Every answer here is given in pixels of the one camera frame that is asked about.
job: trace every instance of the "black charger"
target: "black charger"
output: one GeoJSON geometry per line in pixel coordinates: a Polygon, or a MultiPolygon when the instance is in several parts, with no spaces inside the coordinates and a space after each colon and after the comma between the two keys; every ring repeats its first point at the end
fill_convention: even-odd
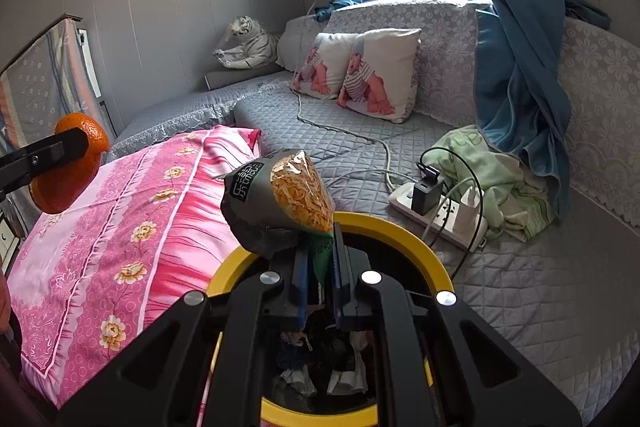
{"type": "Polygon", "coordinates": [[[434,206],[440,203],[444,178],[440,171],[433,165],[423,166],[418,164],[422,179],[414,185],[414,194],[411,199],[411,209],[416,214],[424,216],[434,206]]]}

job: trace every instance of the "white power strip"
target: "white power strip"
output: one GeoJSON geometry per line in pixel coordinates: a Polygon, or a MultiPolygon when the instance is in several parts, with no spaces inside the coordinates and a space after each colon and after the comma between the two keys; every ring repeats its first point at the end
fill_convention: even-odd
{"type": "MultiPolygon", "coordinates": [[[[420,223],[422,226],[427,227],[429,223],[434,219],[433,214],[436,211],[437,205],[432,208],[429,212],[427,212],[424,216],[417,214],[411,209],[411,199],[414,195],[414,184],[405,183],[402,187],[396,188],[396,190],[389,196],[388,201],[391,205],[397,208],[400,212],[402,212],[405,216],[410,217],[417,223],[420,223]]],[[[444,199],[444,196],[440,196],[440,202],[444,199]]],[[[451,209],[449,212],[449,219],[447,219],[447,224],[445,225],[441,237],[447,239],[450,243],[457,245],[460,248],[466,249],[471,238],[476,231],[476,226],[478,225],[478,219],[480,219],[480,229],[478,230],[478,235],[476,235],[476,239],[474,243],[469,248],[469,251],[474,251],[480,242],[484,239],[484,234],[487,229],[486,218],[482,216],[476,216],[476,218],[469,224],[469,226],[463,230],[453,228],[453,223],[456,220],[456,214],[458,213],[459,203],[455,201],[450,201],[451,209]]],[[[431,225],[431,231],[437,232],[441,229],[442,224],[444,223],[444,219],[447,216],[447,209],[449,203],[443,204],[441,206],[438,215],[435,216],[435,220],[433,221],[433,225],[431,225]]]]}

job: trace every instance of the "white cord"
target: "white cord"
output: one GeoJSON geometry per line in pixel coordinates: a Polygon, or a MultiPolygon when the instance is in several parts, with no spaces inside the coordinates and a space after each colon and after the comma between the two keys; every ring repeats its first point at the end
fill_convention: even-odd
{"type": "MultiPolygon", "coordinates": [[[[314,6],[316,5],[316,2],[314,1],[313,4],[311,5],[311,8],[309,8],[309,10],[306,12],[306,17],[309,17],[309,14],[311,13],[311,10],[314,8],[314,6]]],[[[302,56],[302,39],[303,36],[305,35],[306,32],[306,20],[305,20],[305,27],[303,28],[303,31],[300,35],[300,44],[298,45],[298,61],[296,63],[296,71],[293,73],[293,77],[291,79],[291,82],[293,82],[293,79],[298,76],[298,66],[300,65],[300,58],[302,56]]],[[[335,131],[335,132],[344,132],[347,134],[350,134],[351,136],[355,136],[357,138],[362,138],[364,140],[368,140],[371,141],[373,143],[380,143],[382,145],[382,147],[385,148],[385,155],[386,155],[386,161],[385,161],[385,168],[384,169],[374,169],[374,170],[370,170],[370,171],[366,171],[366,172],[384,172],[385,173],[385,184],[386,184],[386,188],[389,189],[389,192],[393,192],[394,190],[396,190],[396,186],[391,182],[391,178],[389,177],[389,174],[398,174],[400,176],[404,176],[405,178],[407,178],[408,176],[406,176],[405,174],[401,174],[400,172],[395,172],[390,170],[391,169],[391,149],[389,149],[389,146],[383,142],[382,140],[378,139],[378,138],[372,138],[370,136],[366,136],[364,134],[359,134],[357,132],[353,132],[353,131],[349,131],[348,129],[343,129],[341,127],[334,127],[331,125],[324,125],[321,123],[317,123],[314,122],[312,120],[308,120],[307,118],[303,118],[302,117],[302,97],[300,96],[300,93],[297,92],[296,90],[292,89],[291,90],[296,94],[296,96],[298,97],[298,115],[297,115],[297,119],[298,121],[301,121],[302,123],[306,123],[308,125],[313,125],[315,127],[319,127],[321,129],[326,129],[329,131],[335,131]]]]}
{"type": "Polygon", "coordinates": [[[460,185],[462,185],[463,183],[466,183],[468,181],[472,181],[473,184],[476,185],[476,182],[474,181],[473,177],[469,176],[468,178],[465,178],[462,181],[459,181],[458,183],[453,185],[453,188],[449,192],[447,192],[447,194],[445,194],[444,199],[440,202],[440,204],[436,208],[436,211],[433,213],[433,219],[431,219],[431,222],[427,225],[427,228],[424,229],[424,232],[422,233],[422,237],[420,239],[424,243],[426,243],[427,235],[428,235],[429,231],[431,230],[431,225],[433,225],[433,222],[436,220],[436,216],[438,215],[438,212],[442,208],[442,206],[445,203],[445,201],[447,201],[451,197],[451,195],[453,194],[454,190],[457,190],[458,187],[460,187],[460,185]]]}
{"type": "Polygon", "coordinates": [[[311,120],[307,120],[306,118],[302,117],[302,97],[300,96],[300,93],[291,89],[298,97],[298,120],[300,120],[303,123],[307,123],[309,125],[314,125],[316,127],[320,127],[322,129],[327,129],[329,131],[335,131],[335,132],[344,132],[347,134],[350,134],[351,136],[356,136],[357,138],[362,138],[365,140],[369,140],[372,142],[378,142],[382,145],[382,147],[385,148],[385,154],[386,154],[386,162],[385,162],[385,168],[384,169],[375,169],[375,171],[379,171],[379,172],[384,172],[385,173],[385,183],[386,183],[386,187],[389,189],[390,192],[393,192],[394,190],[396,190],[396,186],[391,182],[391,178],[389,177],[389,173],[391,174],[396,174],[395,171],[390,170],[391,169],[391,149],[389,149],[389,146],[384,143],[382,140],[379,140],[378,138],[372,138],[370,136],[366,136],[364,134],[359,134],[357,132],[353,132],[353,131],[349,131],[348,129],[343,129],[341,127],[334,127],[332,125],[324,125],[321,123],[317,123],[311,120]]]}
{"type": "Polygon", "coordinates": [[[404,179],[409,180],[411,182],[414,182],[414,183],[416,182],[415,179],[413,179],[411,176],[409,176],[407,174],[402,174],[402,172],[390,171],[388,169],[363,169],[361,171],[347,172],[347,174],[343,174],[342,176],[338,176],[337,178],[334,178],[333,180],[331,180],[330,182],[328,182],[324,186],[329,188],[335,182],[338,182],[338,181],[343,180],[345,178],[349,178],[352,174],[363,174],[364,172],[384,172],[387,176],[389,174],[393,174],[394,176],[400,176],[401,178],[404,178],[404,179]]]}

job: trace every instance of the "pink blanket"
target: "pink blanket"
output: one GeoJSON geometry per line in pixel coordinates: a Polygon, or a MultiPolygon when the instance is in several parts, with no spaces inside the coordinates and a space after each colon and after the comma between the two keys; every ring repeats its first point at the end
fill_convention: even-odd
{"type": "Polygon", "coordinates": [[[100,168],[43,214],[9,276],[26,378],[60,407],[238,245],[212,176],[258,157],[259,131],[178,135],[100,168]]]}

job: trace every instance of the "white tiger plush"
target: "white tiger plush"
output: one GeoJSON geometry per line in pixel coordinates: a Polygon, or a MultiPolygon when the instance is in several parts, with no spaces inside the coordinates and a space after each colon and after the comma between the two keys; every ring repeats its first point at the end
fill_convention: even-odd
{"type": "Polygon", "coordinates": [[[230,37],[240,42],[229,50],[215,50],[214,56],[225,68],[246,70],[274,62],[278,38],[264,31],[251,17],[236,17],[226,30],[223,42],[230,37]]]}

